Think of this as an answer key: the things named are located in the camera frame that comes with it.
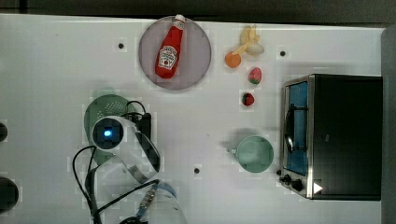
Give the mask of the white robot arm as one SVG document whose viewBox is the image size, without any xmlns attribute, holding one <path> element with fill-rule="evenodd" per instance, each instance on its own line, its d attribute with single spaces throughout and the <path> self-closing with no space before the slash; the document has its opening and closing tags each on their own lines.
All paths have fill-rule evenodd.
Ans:
<svg viewBox="0 0 396 224">
<path fill-rule="evenodd" d="M 90 140 L 110 158 L 89 171 L 93 224 L 188 224 L 175 190 L 158 179 L 161 156 L 141 121 L 107 116 Z"/>
</svg>

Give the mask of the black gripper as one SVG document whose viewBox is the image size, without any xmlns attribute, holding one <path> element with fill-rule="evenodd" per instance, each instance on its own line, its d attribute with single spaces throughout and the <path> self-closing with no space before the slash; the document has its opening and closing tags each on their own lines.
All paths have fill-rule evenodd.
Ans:
<svg viewBox="0 0 396 224">
<path fill-rule="evenodd" d="M 151 138 L 151 115 L 145 113 L 143 117 L 135 123 L 136 137 L 139 142 L 143 140 L 143 134 L 150 139 Z"/>
</svg>

